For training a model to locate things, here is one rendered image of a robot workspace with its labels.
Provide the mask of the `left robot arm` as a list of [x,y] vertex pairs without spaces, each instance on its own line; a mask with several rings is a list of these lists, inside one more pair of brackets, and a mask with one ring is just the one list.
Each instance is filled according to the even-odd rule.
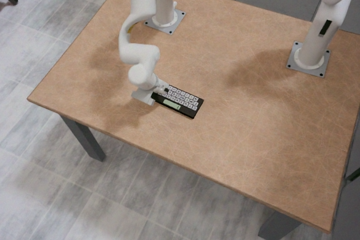
[[322,0],[302,47],[294,54],[297,66],[305,70],[316,70],[322,66],[324,53],[341,27],[350,1]]

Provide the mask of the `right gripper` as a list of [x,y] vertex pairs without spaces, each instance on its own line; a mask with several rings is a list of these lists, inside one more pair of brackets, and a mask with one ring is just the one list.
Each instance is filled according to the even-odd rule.
[[160,84],[160,87],[156,87],[154,89],[155,92],[161,93],[161,94],[165,94],[165,92],[169,92],[169,90],[167,89],[169,87],[169,84],[164,82],[163,80],[158,78],[158,83]]

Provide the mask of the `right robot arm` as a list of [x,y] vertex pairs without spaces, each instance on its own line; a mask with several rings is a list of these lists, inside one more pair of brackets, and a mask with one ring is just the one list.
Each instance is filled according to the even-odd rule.
[[178,19],[173,0],[131,0],[131,13],[123,23],[119,34],[119,55],[123,63],[134,65],[128,72],[129,81],[138,87],[132,92],[134,97],[153,106],[155,100],[151,98],[153,90],[160,87],[158,77],[154,74],[155,66],[160,58],[157,46],[130,43],[133,27],[152,17],[153,23],[160,28],[173,26]]

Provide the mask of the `black keyboard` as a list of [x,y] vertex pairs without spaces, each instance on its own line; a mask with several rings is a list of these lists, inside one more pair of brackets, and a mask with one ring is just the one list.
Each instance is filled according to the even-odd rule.
[[153,91],[151,98],[163,106],[194,119],[204,99],[171,85],[167,89],[169,92],[165,94]]

